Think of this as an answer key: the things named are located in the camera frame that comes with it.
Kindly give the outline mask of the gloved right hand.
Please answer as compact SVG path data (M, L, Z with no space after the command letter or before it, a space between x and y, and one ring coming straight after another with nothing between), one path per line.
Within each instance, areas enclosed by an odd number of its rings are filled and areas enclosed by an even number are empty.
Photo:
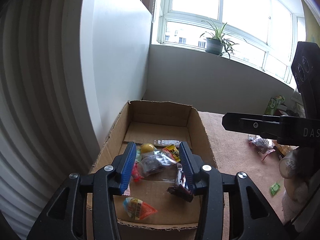
M319 150L298 147L279 162L284 179L282 198L284 222L296 220L296 230L302 231L319 205Z

